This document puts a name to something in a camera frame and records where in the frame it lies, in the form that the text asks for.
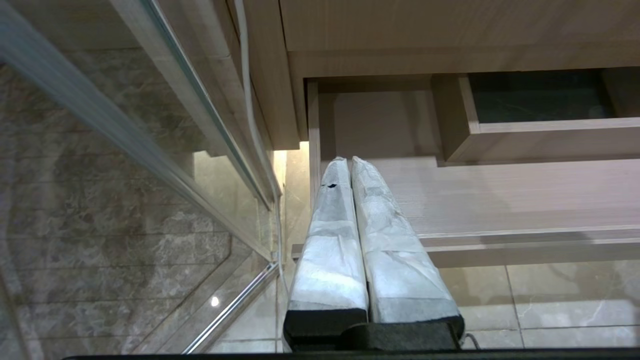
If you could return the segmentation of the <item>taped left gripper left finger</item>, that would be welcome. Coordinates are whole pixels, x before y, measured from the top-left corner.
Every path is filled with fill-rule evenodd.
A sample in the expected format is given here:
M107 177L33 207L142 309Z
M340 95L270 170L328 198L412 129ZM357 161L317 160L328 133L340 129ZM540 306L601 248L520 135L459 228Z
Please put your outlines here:
M295 267L282 326L285 351L333 351L368 322L369 297L350 169L336 157L324 171Z

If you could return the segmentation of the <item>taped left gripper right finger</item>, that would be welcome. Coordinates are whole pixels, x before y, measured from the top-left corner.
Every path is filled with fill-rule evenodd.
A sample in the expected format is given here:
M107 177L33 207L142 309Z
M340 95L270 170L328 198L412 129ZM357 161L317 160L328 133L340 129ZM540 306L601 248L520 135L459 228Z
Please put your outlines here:
M377 324L443 322L462 342L466 323L382 174L352 158L350 181L370 298Z

